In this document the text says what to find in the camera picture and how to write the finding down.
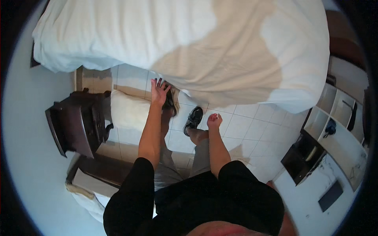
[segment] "black sneaker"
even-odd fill
[[[200,124],[202,120],[203,110],[199,106],[194,108],[193,111],[188,116],[188,121],[184,126],[184,134],[189,137],[188,133],[186,132],[188,128],[190,129],[197,129],[197,126]]]
[[[175,104],[173,103],[172,88],[167,92],[167,98],[163,104],[163,109],[170,109],[172,111],[172,117],[177,115],[177,110]]]

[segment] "hand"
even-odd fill
[[[222,123],[222,117],[220,116],[220,114],[212,114],[209,116],[208,118],[208,127],[209,129],[213,129],[213,128],[216,128],[216,129],[219,129],[219,126],[220,124]]]
[[[151,103],[156,103],[163,106],[167,97],[167,92],[170,90],[170,85],[164,89],[166,83],[163,82],[163,84],[160,86],[162,78],[159,79],[159,82],[157,82],[157,80],[158,79],[156,78],[151,80]]]

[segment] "shelf compartment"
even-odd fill
[[[318,140],[327,122],[328,115],[315,106],[311,110],[310,116],[304,126],[304,130],[315,140]]]
[[[316,106],[328,114],[331,113],[332,105],[336,97],[336,92],[337,88],[326,83],[324,85],[322,95],[320,95],[319,101]]]
[[[337,90],[330,115],[344,127],[347,127],[352,116],[354,104],[355,100],[353,98],[341,90]]]
[[[349,180],[353,190],[359,186],[365,172],[367,155],[362,145],[355,137],[339,123],[336,125],[336,133],[323,138],[322,133],[319,143],[332,156]]]
[[[350,132],[356,137],[359,143],[362,143],[364,141],[364,128],[362,125],[362,105],[359,103],[356,103],[356,105],[357,111],[355,125]]]

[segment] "floor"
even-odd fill
[[[132,96],[150,100],[149,79],[161,75],[127,64],[105,71],[82,70],[82,86],[91,93],[118,89]],[[299,137],[299,130],[307,111],[291,114],[274,104],[215,106],[196,103],[183,92],[176,93],[174,102],[179,112],[171,119],[165,137],[172,159],[180,170],[190,169],[193,164],[194,144],[182,132],[187,116],[196,107],[203,108],[204,117],[198,126],[206,130],[209,115],[219,113],[223,122],[220,133],[232,160],[242,161],[262,182],[272,180],[283,168],[280,160]],[[98,153],[112,158],[134,162],[138,154],[141,132],[114,128],[109,139]]]

